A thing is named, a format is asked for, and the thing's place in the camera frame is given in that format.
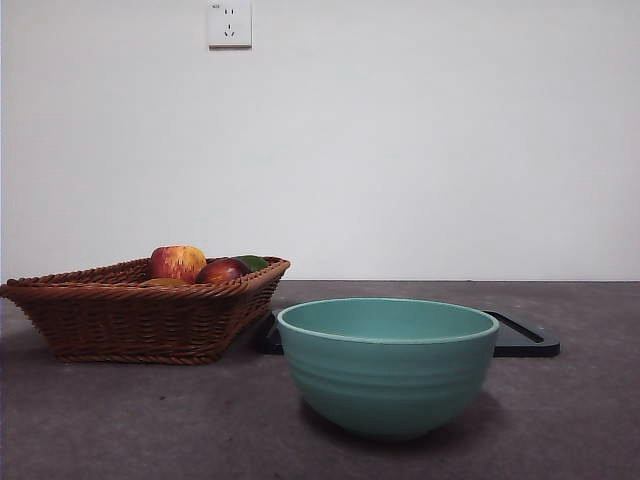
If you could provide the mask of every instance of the bowl rim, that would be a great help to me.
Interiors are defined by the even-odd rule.
[[[459,336],[447,336],[447,337],[435,337],[435,338],[411,338],[411,339],[388,339],[388,338],[364,338],[364,337],[354,337],[349,335],[337,335],[335,333],[324,333],[324,332],[316,332],[314,330],[307,330],[306,328],[297,327],[292,325],[284,320],[284,316],[299,308],[304,308],[309,305],[317,305],[322,303],[342,303],[342,302],[351,302],[351,301],[362,301],[362,300],[383,300],[389,302],[411,302],[411,303],[422,303],[422,304],[431,304],[431,305],[444,305],[446,307],[450,307],[457,310],[464,310],[466,312],[471,312],[477,315],[480,315],[491,322],[491,326],[485,330],[480,332],[470,333],[468,335],[459,335]],[[327,338],[330,340],[339,340],[343,342],[354,342],[354,343],[376,343],[383,345],[428,345],[432,343],[451,343],[451,342],[463,342],[472,340],[475,338],[482,338],[491,335],[496,332],[500,327],[500,322],[481,310],[471,307],[465,307],[463,305],[456,305],[454,303],[446,303],[446,302],[436,302],[432,300],[420,300],[414,298],[385,298],[385,297],[347,297],[347,298],[330,298],[326,300],[315,300],[311,302],[299,303],[297,305],[293,305],[291,307],[287,307],[284,310],[281,310],[278,313],[278,327],[283,326],[289,330],[293,330],[294,332],[303,333],[306,335],[311,335],[314,337]]]

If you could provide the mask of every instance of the apple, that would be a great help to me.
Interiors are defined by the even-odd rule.
[[[247,267],[249,267],[249,270],[252,273],[269,266],[269,262],[267,262],[263,257],[258,257],[257,255],[240,255],[239,257],[233,258],[237,258],[242,263],[244,263]]]
[[[235,258],[214,260],[198,273],[196,283],[224,283],[249,273],[247,267]]]
[[[206,264],[207,259],[199,248],[179,245],[158,247],[149,259],[149,276],[194,283],[198,272]]]

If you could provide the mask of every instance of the bowl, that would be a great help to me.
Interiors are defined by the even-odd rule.
[[[278,329],[314,410],[353,433],[400,440],[449,422],[473,401],[498,321],[446,303],[343,298],[287,308]]]

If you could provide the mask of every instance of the white wall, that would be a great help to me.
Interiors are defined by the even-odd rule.
[[[287,278],[640,280],[640,2],[4,0],[3,280],[193,244]]]

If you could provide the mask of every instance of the brown basket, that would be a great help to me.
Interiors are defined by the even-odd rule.
[[[108,267],[9,280],[12,300],[63,361],[210,363],[265,315],[286,260],[220,285],[138,284],[148,258]]]

